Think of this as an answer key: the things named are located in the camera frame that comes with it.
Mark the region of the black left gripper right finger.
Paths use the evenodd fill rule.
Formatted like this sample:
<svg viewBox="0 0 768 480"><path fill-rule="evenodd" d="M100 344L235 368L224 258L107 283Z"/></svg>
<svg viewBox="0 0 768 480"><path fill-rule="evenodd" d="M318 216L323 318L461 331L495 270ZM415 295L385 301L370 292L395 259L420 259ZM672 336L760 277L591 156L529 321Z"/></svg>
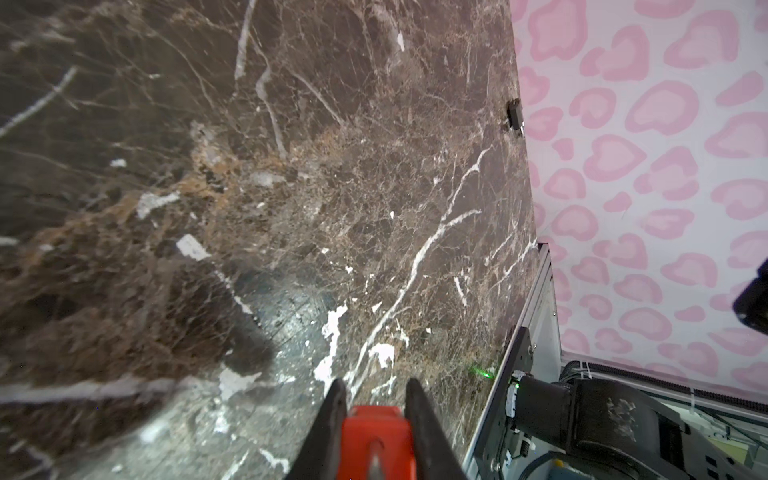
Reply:
<svg viewBox="0 0 768 480"><path fill-rule="evenodd" d="M405 417L412 431L417 478L466 480L428 396L416 378L410 378L406 385Z"/></svg>

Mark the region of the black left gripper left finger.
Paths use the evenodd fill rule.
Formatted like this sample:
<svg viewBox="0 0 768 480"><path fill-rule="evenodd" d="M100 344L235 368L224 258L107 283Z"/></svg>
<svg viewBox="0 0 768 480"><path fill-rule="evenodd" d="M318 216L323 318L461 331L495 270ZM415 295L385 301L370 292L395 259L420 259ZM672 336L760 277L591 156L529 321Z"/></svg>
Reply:
<svg viewBox="0 0 768 480"><path fill-rule="evenodd" d="M337 378L331 383L285 480L329 480L337 477L347 412L346 385Z"/></svg>

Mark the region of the silver red-lock key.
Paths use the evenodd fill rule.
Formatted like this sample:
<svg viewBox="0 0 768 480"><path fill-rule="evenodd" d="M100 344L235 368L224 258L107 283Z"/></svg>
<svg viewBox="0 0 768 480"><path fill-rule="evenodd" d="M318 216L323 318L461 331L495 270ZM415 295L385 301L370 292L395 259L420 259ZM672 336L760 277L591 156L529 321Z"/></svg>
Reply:
<svg viewBox="0 0 768 480"><path fill-rule="evenodd" d="M367 480L385 480L386 475L378 454L373 454L369 460L366 473Z"/></svg>

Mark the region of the red safety padlock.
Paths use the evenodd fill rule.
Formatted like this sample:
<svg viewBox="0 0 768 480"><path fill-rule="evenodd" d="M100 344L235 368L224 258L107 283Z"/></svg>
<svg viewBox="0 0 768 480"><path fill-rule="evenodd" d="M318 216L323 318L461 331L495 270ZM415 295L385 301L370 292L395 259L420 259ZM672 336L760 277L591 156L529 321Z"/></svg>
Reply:
<svg viewBox="0 0 768 480"><path fill-rule="evenodd" d="M395 406L354 406L344 420L337 479L366 479L373 454L378 454L386 480L416 479L412 431Z"/></svg>

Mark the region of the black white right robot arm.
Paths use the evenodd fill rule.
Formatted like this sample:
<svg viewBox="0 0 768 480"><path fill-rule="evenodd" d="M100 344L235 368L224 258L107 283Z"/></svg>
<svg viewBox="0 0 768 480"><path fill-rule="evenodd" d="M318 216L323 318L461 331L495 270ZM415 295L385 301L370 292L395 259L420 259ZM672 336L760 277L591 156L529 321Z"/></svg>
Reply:
<svg viewBox="0 0 768 480"><path fill-rule="evenodd" d="M767 476L767 399L672 372L572 361L549 381L517 367L505 415L550 447L523 479L556 462L593 479Z"/></svg>

